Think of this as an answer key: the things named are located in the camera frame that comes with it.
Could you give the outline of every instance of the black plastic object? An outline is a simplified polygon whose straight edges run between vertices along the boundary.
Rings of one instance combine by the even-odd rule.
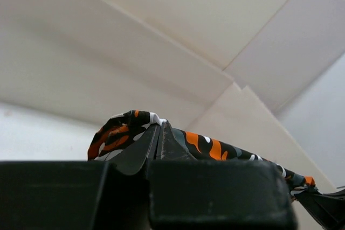
[[[272,164],[153,161],[148,171],[155,230],[296,229],[287,186]]]
[[[169,122],[162,123],[158,138],[156,160],[196,160],[187,149],[184,149],[176,140]]]
[[[93,229],[150,230],[149,185],[143,178],[144,168],[134,176],[126,176],[111,165]]]
[[[324,229],[345,229],[345,190],[322,195],[303,192],[296,198]]]
[[[0,229],[93,229],[109,164],[0,163]]]
[[[136,142],[109,161],[124,175],[135,175],[144,167],[147,159],[155,159],[159,136],[160,126],[151,125]]]

